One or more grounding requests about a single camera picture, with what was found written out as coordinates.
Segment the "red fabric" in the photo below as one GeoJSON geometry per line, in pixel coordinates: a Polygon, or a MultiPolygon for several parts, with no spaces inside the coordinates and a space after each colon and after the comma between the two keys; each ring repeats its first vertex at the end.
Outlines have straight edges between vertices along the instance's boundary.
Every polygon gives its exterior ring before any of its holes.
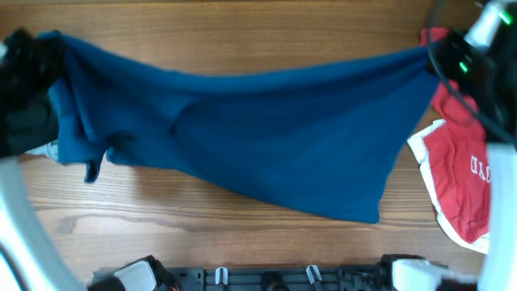
{"type": "MultiPolygon", "coordinates": [[[[422,44],[425,33],[422,31],[422,44]]],[[[431,32],[433,40],[447,34],[444,28],[431,32]]],[[[472,97],[464,99],[477,108],[472,97]]],[[[446,120],[446,124],[424,137],[436,195],[454,230],[467,243],[473,243],[488,232],[491,178],[485,131],[442,83],[431,105],[446,120]]]]}

